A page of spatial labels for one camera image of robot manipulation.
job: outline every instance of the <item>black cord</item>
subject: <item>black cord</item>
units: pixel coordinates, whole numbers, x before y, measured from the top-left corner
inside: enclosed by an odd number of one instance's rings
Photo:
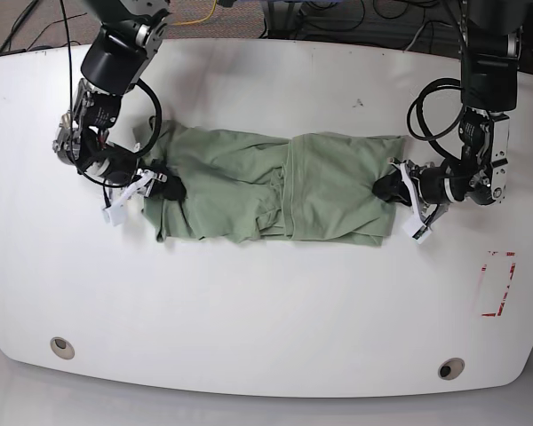
[[[423,107],[425,103],[425,99],[428,95],[431,93],[435,93],[437,91],[446,91],[446,90],[452,90],[452,91],[462,91],[462,88],[460,87],[460,81],[456,80],[454,78],[440,78],[438,80],[433,81],[432,83],[429,83],[418,95],[418,97],[410,104],[409,111],[407,112],[407,128],[409,129],[410,135],[418,140],[424,140],[428,142],[431,146],[431,148],[436,151],[439,155],[441,155],[446,160],[449,160],[450,162],[460,163],[460,160],[446,151],[444,148],[442,148],[436,139],[442,138],[446,135],[448,135],[462,120],[462,117],[465,113],[465,108],[462,106],[460,109],[460,112],[458,113],[458,116],[456,117],[456,120],[444,131],[440,132],[438,135],[433,135],[432,132],[428,129],[428,126],[426,125],[425,116],[423,112]],[[420,129],[425,134],[424,136],[418,135],[412,128],[412,124],[410,123],[410,117],[412,116],[412,111],[416,108],[417,111],[417,120],[418,125],[420,126]]]
[[[80,45],[81,45],[81,44],[80,44],[79,42],[77,42],[77,40],[71,40],[71,42],[70,42],[70,43],[76,43],[76,44],[77,44],[78,46],[80,46]],[[65,46],[67,46],[67,45],[68,45],[68,44],[67,44],[67,43],[65,43],[65,44],[62,44],[61,46],[58,46],[58,48],[59,48],[59,47],[65,47]]]
[[[316,11],[327,11],[328,9],[334,8],[338,5],[338,3],[330,3],[326,6],[320,6],[316,2],[306,2],[306,4]]]
[[[65,26],[65,34],[66,34],[67,41],[68,41],[67,48],[68,48],[68,58],[69,58],[69,119],[70,119],[70,122],[73,123],[73,60],[71,57],[71,35],[69,34],[68,19],[67,19],[67,14],[65,12],[65,5],[63,3],[63,0],[60,0],[60,6],[61,6],[61,14],[63,15],[63,23]],[[150,87],[146,83],[144,83],[141,79],[139,79],[136,85],[140,87],[150,97],[150,99],[152,100],[152,103],[154,104],[154,109],[155,109],[155,124],[152,130],[152,136],[148,140],[148,143],[146,144],[146,146],[140,149],[137,153],[130,152],[129,154],[125,154],[126,156],[139,159],[140,157],[143,157],[144,155],[150,152],[150,150],[154,147],[156,141],[158,140],[158,137],[160,136],[160,130],[162,128],[162,106],[160,105],[160,101],[158,100],[158,97],[155,95],[155,93],[152,91],[152,89],[150,89]],[[75,158],[73,157],[73,126],[72,125],[69,129],[69,132],[70,132],[70,135],[69,135],[68,158],[76,166],[77,171],[81,175],[83,175],[87,180],[89,180],[93,184],[103,186],[104,188],[125,188],[126,186],[128,186],[128,184],[107,185],[106,183],[100,182],[92,178],[91,176],[89,176],[87,173],[85,173],[85,171],[81,169],[81,167],[79,166],[79,164],[77,164],[77,162],[75,161]]]
[[[4,51],[6,46],[12,43],[12,39],[14,36],[18,33],[18,30],[20,30],[20,27],[24,25],[24,22],[28,19],[29,15],[32,14],[36,6],[39,4],[40,0],[32,0],[26,9],[22,11],[20,16],[14,21],[14,25],[12,26],[12,31],[10,31],[10,34],[6,37],[2,45],[0,46],[0,53]]]
[[[456,18],[454,17],[454,14],[452,13],[452,10],[448,6],[447,0],[440,0],[442,7],[444,8],[444,11],[448,15],[449,23],[454,28],[454,30],[457,32],[458,41],[460,43],[460,49],[462,51],[462,60],[464,61],[464,71],[463,71],[463,80],[467,79],[469,76],[469,65],[470,65],[470,54],[468,51],[468,46],[465,43],[464,36],[462,35],[462,31],[460,31],[459,25],[456,21]],[[458,90],[458,91],[465,91],[465,88],[468,87],[468,84],[466,81],[464,81],[462,84],[459,80],[455,80],[452,78],[441,78],[439,80],[435,80],[434,82],[428,84],[418,95],[418,97],[413,101],[413,103],[410,105],[409,112],[407,113],[407,128],[409,129],[410,135],[417,139],[417,140],[423,140],[425,142],[429,142],[431,147],[439,154],[441,154],[444,158],[450,159],[452,161],[458,161],[456,157],[454,157],[452,154],[445,151],[443,148],[438,145],[436,139],[442,138],[446,135],[448,135],[451,131],[453,131],[456,126],[460,123],[460,120],[462,117],[464,117],[465,113],[465,106],[462,105],[460,108],[460,112],[456,118],[456,120],[446,129],[441,131],[437,135],[433,135],[428,127],[426,126],[426,121],[423,113],[423,105],[425,102],[426,97],[434,93],[435,91],[443,91],[443,90]],[[413,109],[416,108],[417,111],[417,119],[418,124],[425,134],[424,136],[418,135],[413,129],[412,125],[410,124],[410,117],[412,114]]]
[[[80,16],[84,16],[86,14],[87,13],[79,13],[78,15],[73,15],[73,16],[68,17],[67,20],[73,20],[75,18],[79,18]],[[64,20],[55,20],[54,22],[49,23],[44,29],[42,29],[42,31],[37,35],[34,41],[29,44],[26,50],[29,51],[34,46],[34,44],[36,44],[37,40],[39,40],[40,37],[44,35],[44,32],[47,31],[52,25],[59,24],[60,22],[64,22]]]
[[[162,106],[160,105],[160,101],[158,100],[156,94],[152,91],[152,89],[150,89],[150,87],[148,87],[146,83],[144,83],[143,80],[139,79],[136,85],[148,95],[150,100],[152,100],[155,110],[155,122],[154,128],[152,129],[152,136],[148,140],[146,146],[140,149],[137,153],[131,153],[134,158],[139,159],[152,150],[156,141],[160,137],[160,129],[162,128]]]
[[[433,54],[433,44],[434,44],[434,22],[430,21],[430,42],[428,42],[428,54]]]
[[[24,15],[24,13],[26,13],[26,11],[34,4],[34,2],[30,2],[30,4],[28,4],[26,6],[26,8],[22,11],[22,13],[18,16],[18,18],[16,18],[16,20],[14,21],[14,23],[12,24],[12,27],[10,28],[10,32],[13,32],[14,30],[14,27],[16,27],[16,25],[18,25],[18,22],[20,22],[20,19],[21,17]],[[8,42],[8,49],[7,51],[10,51],[12,49],[12,38],[10,39],[10,41]]]
[[[265,35],[267,34],[267,31],[268,31],[267,18],[264,18],[263,21],[264,21],[265,29],[263,29],[263,32],[260,33],[260,35],[257,38],[265,38]]]
[[[306,20],[306,16],[304,14],[302,14],[302,22],[301,22],[301,25],[299,27],[299,29],[297,30],[297,33],[302,29],[302,27],[304,26],[304,24],[307,24],[311,27],[314,27],[314,28],[318,28],[318,29],[321,29],[322,31],[329,31],[329,32],[334,32],[334,33],[346,33],[348,31],[353,31],[355,30],[356,28],[358,28],[364,21],[365,21],[365,14],[366,14],[366,10],[365,10],[365,4],[363,4],[363,0],[360,0],[360,4],[362,5],[362,9],[363,9],[363,15],[361,16],[359,22],[357,22],[353,27],[351,28],[324,28],[324,27],[320,27],[319,25],[316,25],[316,24],[313,24],[312,22],[308,22]]]
[[[124,188],[127,185],[104,185],[102,182],[99,182],[98,180],[93,179],[89,175],[87,175],[84,170],[81,169],[79,164],[77,164],[75,157],[73,156],[73,59],[71,57],[71,35],[69,34],[69,25],[68,25],[68,16],[65,12],[65,5],[63,3],[63,0],[60,0],[60,6],[61,6],[61,14],[63,15],[63,23],[65,24],[65,35],[68,40],[68,58],[69,58],[69,120],[70,120],[70,128],[69,128],[69,151],[68,151],[68,159],[75,165],[77,171],[83,175],[87,180],[92,182],[95,185],[100,185],[107,188]]]
[[[399,3],[405,3],[405,8],[399,13],[397,13],[396,15],[387,16],[379,11],[379,8],[377,7],[377,1],[378,0],[373,0],[373,11],[375,11],[375,13],[379,16],[379,18],[382,18],[384,20],[396,20],[400,18],[402,15],[407,13],[407,10],[409,9],[409,6],[410,6],[409,2],[399,2]]]
[[[103,200],[105,200],[105,209],[108,209],[110,207],[110,199],[108,198],[107,194],[107,178],[105,177],[103,179]]]
[[[398,3],[406,3],[410,4],[411,6],[420,7],[423,9],[433,9],[434,7],[438,6],[439,0],[426,0],[424,2],[413,2],[411,0],[393,0],[394,2]]]

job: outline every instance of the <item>table surface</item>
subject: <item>table surface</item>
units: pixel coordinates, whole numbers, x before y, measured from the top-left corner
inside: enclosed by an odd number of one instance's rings
[[[87,47],[75,48],[78,66]],[[272,136],[406,133],[421,88],[458,77],[452,59],[324,43],[164,42],[143,75],[164,115]],[[510,113],[503,204],[453,206],[419,246],[401,226],[382,248],[155,242],[130,206],[106,225],[102,195],[51,151],[68,107],[67,52],[0,59],[0,349],[18,361],[174,389],[287,397],[461,391],[507,384],[533,345],[533,76]],[[459,109],[428,101],[433,130]],[[111,140],[152,114],[135,90]],[[457,135],[443,141],[453,152]],[[438,160],[409,142],[415,162]],[[513,252],[512,258],[489,252]],[[506,277],[513,260],[513,281]],[[481,270],[487,265],[487,272]],[[501,316],[483,317],[508,293]],[[55,356],[54,336],[76,349]],[[461,358],[447,382],[440,365]]]

